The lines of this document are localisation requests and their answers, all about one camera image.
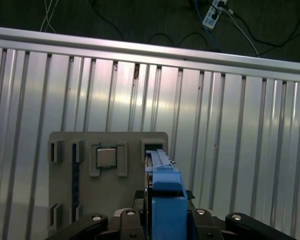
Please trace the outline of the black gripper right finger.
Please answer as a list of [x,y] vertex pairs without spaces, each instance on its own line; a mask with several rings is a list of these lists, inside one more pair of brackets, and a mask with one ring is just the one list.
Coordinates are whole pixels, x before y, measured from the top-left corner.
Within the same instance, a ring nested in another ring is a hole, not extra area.
[[218,218],[211,210],[196,208],[190,190],[187,194],[187,239],[188,240],[294,240],[249,215],[232,212],[224,219]]

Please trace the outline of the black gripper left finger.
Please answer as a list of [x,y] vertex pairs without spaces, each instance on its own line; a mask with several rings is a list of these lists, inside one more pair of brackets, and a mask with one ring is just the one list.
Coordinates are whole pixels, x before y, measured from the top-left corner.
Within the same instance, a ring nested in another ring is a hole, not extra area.
[[112,218],[90,213],[50,234],[48,240],[145,240],[144,191],[134,194],[133,208],[118,209]]

